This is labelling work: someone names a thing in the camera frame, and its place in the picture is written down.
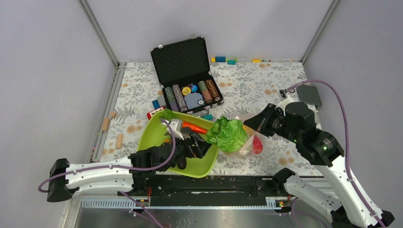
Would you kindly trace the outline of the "yellow bell pepper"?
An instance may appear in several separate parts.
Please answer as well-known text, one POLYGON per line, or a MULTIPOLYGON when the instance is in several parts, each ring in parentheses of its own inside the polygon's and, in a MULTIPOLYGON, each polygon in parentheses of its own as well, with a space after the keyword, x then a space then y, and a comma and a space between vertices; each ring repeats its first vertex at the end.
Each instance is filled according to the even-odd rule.
POLYGON ((243 125, 243 129, 246 131, 246 133, 247 133, 249 136, 252 136, 252 135, 254 134, 254 130, 251 129, 250 127, 248 127, 248 126, 243 125))

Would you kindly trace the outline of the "red tomato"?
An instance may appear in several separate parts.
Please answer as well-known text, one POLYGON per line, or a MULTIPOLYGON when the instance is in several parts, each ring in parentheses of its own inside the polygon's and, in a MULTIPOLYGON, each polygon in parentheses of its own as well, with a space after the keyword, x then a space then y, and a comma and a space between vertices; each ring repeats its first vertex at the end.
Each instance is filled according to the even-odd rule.
POLYGON ((259 154, 263 151, 263 144, 257 135, 253 137, 252 150, 255 154, 259 154))

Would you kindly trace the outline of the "clear pink zip top bag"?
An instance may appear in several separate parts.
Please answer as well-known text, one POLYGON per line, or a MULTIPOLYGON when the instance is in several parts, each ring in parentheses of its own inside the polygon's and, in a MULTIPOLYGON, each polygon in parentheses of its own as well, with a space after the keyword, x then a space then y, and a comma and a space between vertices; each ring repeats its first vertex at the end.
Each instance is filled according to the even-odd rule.
POLYGON ((254 130, 254 134, 252 135, 252 136, 249 136, 248 135, 248 140, 246 141, 246 143, 240 148, 240 150, 239 150, 239 152, 238 152, 238 154, 239 154, 239 157, 245 157, 245 156, 248 156, 248 155, 255 155, 255 153, 253 152, 253 150, 252 150, 252 141, 253 141, 253 137, 254 137, 254 135, 257 135, 259 138, 260 138, 260 140, 261 140, 261 142, 262 142, 262 144, 263 144, 263 151, 264 151, 264 149, 266 148, 266 137, 265 136, 263 136, 262 134, 260 134, 260 133, 258 133, 258 132, 256 132, 255 130, 254 130))

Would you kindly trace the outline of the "green napa cabbage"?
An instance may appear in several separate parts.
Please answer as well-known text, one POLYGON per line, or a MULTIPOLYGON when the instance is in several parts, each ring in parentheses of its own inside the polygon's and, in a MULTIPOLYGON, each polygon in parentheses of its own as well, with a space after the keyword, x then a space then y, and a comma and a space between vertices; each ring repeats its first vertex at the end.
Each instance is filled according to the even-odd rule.
POLYGON ((227 153, 238 152, 249 139, 242 121, 225 116, 217 119, 205 136, 206 142, 227 153))

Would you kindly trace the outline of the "purple eggplant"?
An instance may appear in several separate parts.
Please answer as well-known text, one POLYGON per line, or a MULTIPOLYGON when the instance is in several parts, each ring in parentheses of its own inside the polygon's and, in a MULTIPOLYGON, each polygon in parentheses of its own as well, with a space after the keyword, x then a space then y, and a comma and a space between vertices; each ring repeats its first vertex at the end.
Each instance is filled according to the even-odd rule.
POLYGON ((186 168, 186 166, 187 166, 186 157, 182 156, 182 157, 178 158, 176 163, 177 163, 177 167, 180 170, 184 170, 186 168))

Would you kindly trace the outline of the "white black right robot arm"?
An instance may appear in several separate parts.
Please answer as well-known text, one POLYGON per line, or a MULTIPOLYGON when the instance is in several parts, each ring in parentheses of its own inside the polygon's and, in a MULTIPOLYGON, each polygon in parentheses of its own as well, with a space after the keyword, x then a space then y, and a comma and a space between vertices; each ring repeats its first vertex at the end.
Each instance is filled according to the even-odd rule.
POLYGON ((327 180, 335 196, 327 195, 288 168, 273 177, 273 191, 294 195, 320 212, 334 228, 383 228, 391 225, 391 212, 376 206, 345 164, 346 153, 330 133, 317 128, 314 112, 303 102, 284 107, 268 104, 244 124, 271 137, 278 135, 296 145, 297 152, 327 180))

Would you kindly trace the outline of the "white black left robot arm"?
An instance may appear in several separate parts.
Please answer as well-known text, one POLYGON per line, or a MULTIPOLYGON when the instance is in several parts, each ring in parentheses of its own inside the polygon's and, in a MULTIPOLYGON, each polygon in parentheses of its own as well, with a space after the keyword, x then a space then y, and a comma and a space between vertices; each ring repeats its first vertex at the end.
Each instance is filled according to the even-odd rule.
POLYGON ((206 129, 180 119, 160 121, 169 141, 108 162, 71 164, 58 159, 38 190, 47 194, 47 202, 62 202, 88 192, 142 195, 147 191, 145 178, 170 168, 184 170, 187 159, 202 159, 210 149, 211 144, 203 138, 206 129))

